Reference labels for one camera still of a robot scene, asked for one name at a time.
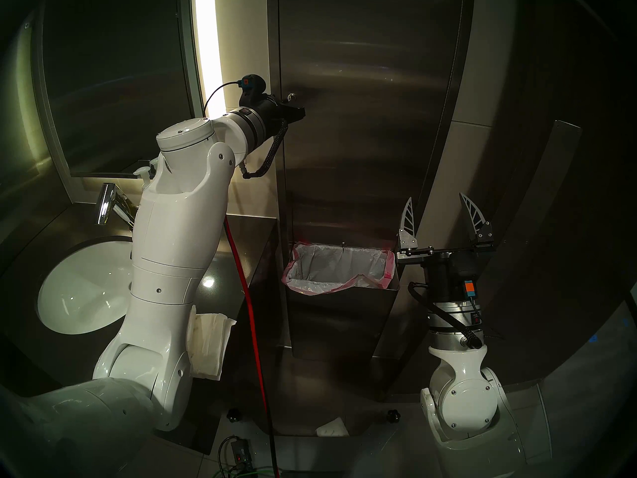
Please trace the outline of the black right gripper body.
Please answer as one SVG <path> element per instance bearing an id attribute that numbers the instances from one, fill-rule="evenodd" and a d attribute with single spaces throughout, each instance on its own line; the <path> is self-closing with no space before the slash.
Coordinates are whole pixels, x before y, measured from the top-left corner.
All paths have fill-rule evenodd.
<path id="1" fill-rule="evenodd" d="M 397 265 L 420 265 L 432 302 L 478 300 L 477 280 L 496 246 L 397 250 Z"/>

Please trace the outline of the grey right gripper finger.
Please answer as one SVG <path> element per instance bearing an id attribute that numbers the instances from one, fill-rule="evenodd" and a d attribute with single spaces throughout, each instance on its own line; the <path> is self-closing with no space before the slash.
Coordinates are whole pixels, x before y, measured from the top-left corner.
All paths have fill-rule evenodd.
<path id="1" fill-rule="evenodd" d="M 481 210 L 464 193 L 459 193 L 463 208 L 463 222 L 466 225 L 470 244 L 472 246 L 492 246 L 494 236 L 492 225 L 485 218 Z"/>
<path id="2" fill-rule="evenodd" d="M 412 250 L 418 247 L 412 198 L 403 208 L 397 233 L 397 250 Z"/>

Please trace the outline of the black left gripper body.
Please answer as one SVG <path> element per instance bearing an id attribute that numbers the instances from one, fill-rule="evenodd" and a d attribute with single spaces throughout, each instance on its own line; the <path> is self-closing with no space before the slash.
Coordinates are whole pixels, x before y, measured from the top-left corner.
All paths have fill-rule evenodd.
<path id="1" fill-rule="evenodd" d="M 266 134 L 277 134 L 285 122 L 285 106 L 277 106 L 272 102 L 271 97 L 263 97 L 258 102 L 258 114 L 265 125 Z"/>

